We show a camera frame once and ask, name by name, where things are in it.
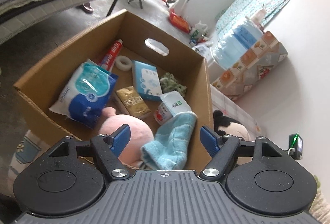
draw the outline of red toothpaste tube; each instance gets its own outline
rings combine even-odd
[[[98,65],[102,68],[104,68],[107,71],[112,70],[114,61],[116,57],[118,56],[121,48],[123,47],[123,41],[122,40],[116,40],[113,45],[110,47],[106,55],[103,57],[102,61],[98,63]]]

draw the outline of blue wet wipes package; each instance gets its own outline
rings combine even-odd
[[[118,76],[92,61],[73,73],[58,100],[49,110],[93,128],[107,104]]]

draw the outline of tape roll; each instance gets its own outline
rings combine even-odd
[[[132,68],[132,61],[128,57],[120,55],[116,58],[115,65],[122,71],[129,71]]]

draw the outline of blue gripper pad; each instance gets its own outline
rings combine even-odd
[[[200,131],[201,143],[212,158],[220,150],[217,142],[217,138],[219,137],[220,136],[217,133],[213,132],[211,129],[208,130],[205,127],[201,128]]]
[[[111,134],[110,137],[113,137],[112,147],[110,149],[118,158],[131,139],[131,129],[127,124],[124,124]]]

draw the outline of green cloth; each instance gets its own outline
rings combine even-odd
[[[181,85],[173,74],[166,72],[159,80],[163,94],[178,91],[184,97],[187,87]]]

